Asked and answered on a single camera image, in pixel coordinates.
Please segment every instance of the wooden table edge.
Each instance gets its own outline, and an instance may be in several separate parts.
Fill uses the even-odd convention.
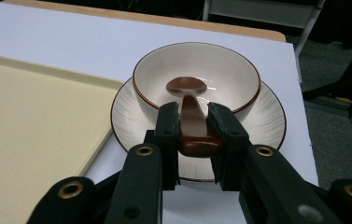
[[[84,15],[99,16],[113,19],[122,19],[127,21],[144,21],[151,23],[158,23],[164,25],[172,25],[179,27],[186,27],[191,29],[200,29],[206,31],[220,32],[232,35],[246,35],[257,38],[275,40],[280,42],[286,42],[286,37],[277,32],[271,30],[262,30],[256,28],[249,28],[236,25],[228,25],[222,23],[214,23],[209,21],[191,21],[179,18],[170,18],[162,16],[154,16],[148,14],[140,14],[133,12],[117,11],[110,9],[102,9],[95,7],[80,7],[59,3],[42,2],[36,0],[4,0],[3,3],[25,6],[25,7],[37,7],[44,9],[51,9],[64,12],[79,13]]]

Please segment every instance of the spoon handle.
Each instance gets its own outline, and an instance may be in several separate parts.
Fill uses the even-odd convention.
[[[192,91],[184,91],[179,122],[179,151],[183,155],[209,158],[222,152],[222,140],[210,128]]]

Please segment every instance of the bowl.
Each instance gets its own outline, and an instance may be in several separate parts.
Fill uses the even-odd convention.
[[[176,77],[196,77],[207,86],[197,100],[207,116],[209,102],[230,108],[243,120],[260,93],[260,74],[241,54],[206,43],[179,43],[155,49],[144,56],[133,73],[134,92],[141,110],[151,123],[156,123],[161,105],[178,102],[166,90]]]

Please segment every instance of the brown spoon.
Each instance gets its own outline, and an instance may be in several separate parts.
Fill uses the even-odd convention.
[[[222,152],[222,140],[207,123],[196,95],[205,93],[207,86],[196,77],[177,77],[166,85],[174,96],[182,96],[180,115],[180,149],[188,157],[209,158]]]

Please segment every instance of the gray carpet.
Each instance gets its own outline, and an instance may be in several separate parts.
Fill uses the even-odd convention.
[[[295,43],[297,37],[288,37]],[[303,91],[337,81],[352,60],[352,49],[342,49],[340,43],[321,44],[308,40],[300,55]],[[339,178],[352,179],[352,122],[343,108],[348,103],[319,98],[337,110],[305,102],[309,134],[316,160],[319,185],[328,189]]]

